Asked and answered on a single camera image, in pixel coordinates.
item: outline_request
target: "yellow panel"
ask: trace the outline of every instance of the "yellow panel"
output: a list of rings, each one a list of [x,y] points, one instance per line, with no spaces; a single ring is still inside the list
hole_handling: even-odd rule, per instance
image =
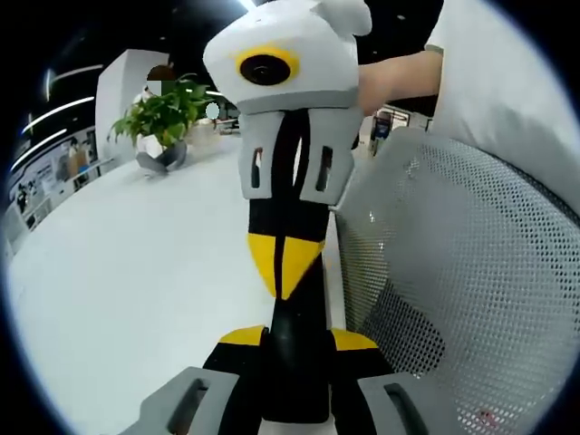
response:
[[[236,56],[236,71],[239,72],[239,69],[245,59],[252,56],[259,56],[260,54],[277,57],[278,59],[286,62],[288,68],[290,68],[290,76],[279,84],[283,84],[294,79],[300,71],[300,60],[296,53],[290,52],[283,48],[274,47],[273,45],[259,45],[258,47],[250,48],[249,50],[245,50],[244,52],[239,53]]]
[[[324,248],[323,242],[286,237],[282,257],[282,299],[286,300]]]
[[[256,263],[257,270],[264,279],[268,292],[276,297],[276,282],[274,279],[274,250],[276,238],[263,236],[261,234],[247,235],[247,243],[250,245],[250,252]]]
[[[221,337],[221,340],[219,340],[219,342],[229,344],[246,344],[248,346],[259,346],[263,330],[264,326],[262,324],[259,326],[252,326],[251,328],[236,329],[235,331],[232,331],[231,333]]]
[[[358,351],[379,347],[373,340],[359,333],[349,333],[336,328],[331,328],[331,332],[334,336],[337,351]]]

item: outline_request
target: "white desk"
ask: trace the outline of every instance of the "white desk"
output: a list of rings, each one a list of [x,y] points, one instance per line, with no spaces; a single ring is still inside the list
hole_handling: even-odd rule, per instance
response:
[[[222,335],[269,324],[274,300],[247,248],[240,141],[190,150],[166,178],[147,177],[134,161],[107,173],[50,214],[14,257],[16,329],[75,433],[118,433],[149,394],[201,366]],[[335,262],[331,271],[340,275]],[[263,425],[261,433],[296,432]]]

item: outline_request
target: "yellow ring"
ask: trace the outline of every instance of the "yellow ring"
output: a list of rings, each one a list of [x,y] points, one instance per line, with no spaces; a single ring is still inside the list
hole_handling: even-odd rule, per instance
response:
[[[286,62],[286,64],[290,68],[290,75],[286,80],[284,80],[282,83],[279,84],[283,84],[294,79],[300,71],[300,60],[298,56],[296,56],[293,52],[284,50],[282,48],[274,47],[273,45],[259,45],[258,47],[245,50],[236,57],[237,73],[240,75],[242,74],[240,72],[240,68],[245,59],[259,55],[274,56]]]

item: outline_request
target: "ceiling light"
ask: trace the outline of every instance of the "ceiling light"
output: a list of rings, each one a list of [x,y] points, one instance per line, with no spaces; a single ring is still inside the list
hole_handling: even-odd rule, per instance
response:
[[[69,72],[63,72],[62,74],[57,75],[56,77],[53,78],[53,83],[56,82],[57,80],[61,80],[64,77],[70,77],[71,75],[75,75],[75,74],[80,74],[80,73],[86,73],[87,71],[92,71],[92,70],[100,70],[104,65],[100,64],[100,65],[91,65],[91,66],[83,66],[82,68],[78,68],[76,70],[72,70]]]
[[[54,115],[55,113],[58,113],[59,111],[63,111],[64,109],[68,109],[69,107],[76,106],[77,104],[82,104],[84,102],[91,102],[92,100],[94,100],[94,97],[81,98],[80,100],[69,102],[68,104],[64,104],[64,106],[57,107],[56,109],[52,109],[51,111],[48,111],[44,115],[41,115],[38,118],[36,118],[34,121],[30,122],[26,127],[23,128],[22,133],[24,134],[25,132],[30,130],[31,127],[36,125],[38,122],[45,120],[49,116]]]
[[[252,2],[252,0],[237,0],[237,1],[241,3],[242,6],[244,6],[248,11],[256,9],[256,5],[254,5],[254,2]]]
[[[35,152],[36,150],[38,150],[39,148],[41,148],[46,142],[48,142],[50,140],[53,140],[54,138],[56,138],[58,136],[61,136],[64,133],[66,133],[66,129],[62,129],[60,131],[57,131],[55,134],[53,134],[53,135],[49,136],[48,138],[46,138],[46,139],[41,140],[40,142],[38,142],[31,149],[29,149],[22,156],[20,156],[18,158],[18,160],[14,162],[14,165],[12,165],[12,168],[10,168],[10,170],[15,170],[16,166],[18,166],[20,163],[22,163],[23,160],[26,159],[28,156],[30,156],[33,152]]]
[[[44,96],[46,97],[47,101],[49,101],[51,98],[51,82],[53,81],[52,75],[53,72],[48,70],[44,76]]]

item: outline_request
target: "white wall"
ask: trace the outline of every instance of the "white wall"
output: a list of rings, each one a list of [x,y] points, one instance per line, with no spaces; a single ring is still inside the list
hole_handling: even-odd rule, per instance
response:
[[[107,136],[112,124],[141,93],[151,68],[167,63],[168,59],[167,53],[127,50],[101,73],[95,104],[95,135],[100,160],[114,157],[115,166],[118,166],[135,158],[131,139],[120,136],[115,142],[114,135],[111,140],[107,140]]]

